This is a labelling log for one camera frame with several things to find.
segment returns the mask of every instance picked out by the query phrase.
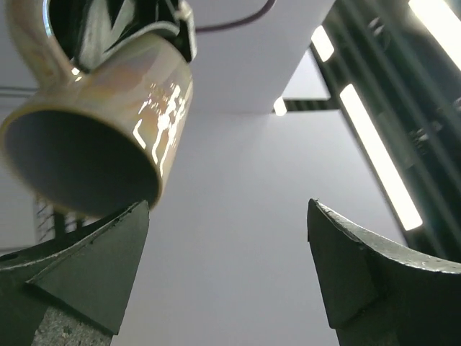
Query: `light fixture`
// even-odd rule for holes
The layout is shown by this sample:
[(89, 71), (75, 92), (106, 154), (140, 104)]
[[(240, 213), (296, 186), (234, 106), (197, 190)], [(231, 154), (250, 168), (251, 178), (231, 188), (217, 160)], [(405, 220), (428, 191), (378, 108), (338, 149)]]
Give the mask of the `light fixture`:
[(461, 49), (458, 42), (461, 21), (448, 4), (443, 0), (410, 0), (408, 4), (461, 70)]
[(416, 206), (354, 86), (346, 86), (339, 96), (404, 229), (410, 231), (421, 226), (423, 221)]
[(287, 106), (285, 106), (285, 101), (282, 97), (279, 97), (274, 102), (274, 111), (275, 115), (282, 117), (283, 115), (287, 114)]
[(315, 29), (312, 35), (312, 43), (323, 62), (327, 61), (333, 55), (334, 47), (322, 25)]

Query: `mug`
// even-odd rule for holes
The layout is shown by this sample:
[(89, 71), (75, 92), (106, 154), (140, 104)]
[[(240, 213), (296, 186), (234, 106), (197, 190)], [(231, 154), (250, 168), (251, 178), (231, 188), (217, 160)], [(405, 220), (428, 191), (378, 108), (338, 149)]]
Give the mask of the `mug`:
[(6, 0), (10, 35), (38, 91), (0, 127), (4, 161), (62, 212), (99, 218), (139, 200), (152, 208), (192, 100), (189, 66), (148, 32), (82, 71), (53, 34), (49, 2)]

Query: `fluorescent light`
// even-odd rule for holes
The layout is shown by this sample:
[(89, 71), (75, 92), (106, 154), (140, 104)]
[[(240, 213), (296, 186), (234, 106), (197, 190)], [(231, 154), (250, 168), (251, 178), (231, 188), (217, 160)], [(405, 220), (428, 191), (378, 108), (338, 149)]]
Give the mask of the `fluorescent light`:
[(323, 26), (315, 29), (312, 35), (312, 43), (323, 62), (327, 61), (333, 55), (334, 47)]
[(285, 106), (285, 102), (283, 101), (282, 97), (279, 97), (275, 100), (274, 111), (275, 114), (279, 117), (282, 117), (283, 115), (287, 114), (287, 106)]
[(461, 21), (443, 0), (410, 0), (415, 15), (461, 70)]
[(354, 86), (346, 86), (339, 96), (404, 229), (419, 227), (423, 221)]

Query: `cable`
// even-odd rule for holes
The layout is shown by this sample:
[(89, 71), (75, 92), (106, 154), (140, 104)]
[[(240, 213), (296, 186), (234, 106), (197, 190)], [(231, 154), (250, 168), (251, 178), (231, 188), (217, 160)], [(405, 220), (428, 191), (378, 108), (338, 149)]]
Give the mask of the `cable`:
[(235, 29), (237, 27), (243, 27), (265, 16), (272, 8), (274, 8), (274, 5), (276, 2), (277, 0), (267, 0), (264, 6), (258, 12), (255, 12), (248, 17), (245, 17), (245, 18), (233, 21), (233, 22), (227, 22), (227, 23), (216, 24), (216, 25), (206, 25), (204, 27), (197, 27), (195, 29), (195, 32), (197, 34), (207, 34), (211, 32), (220, 32), (220, 31)]

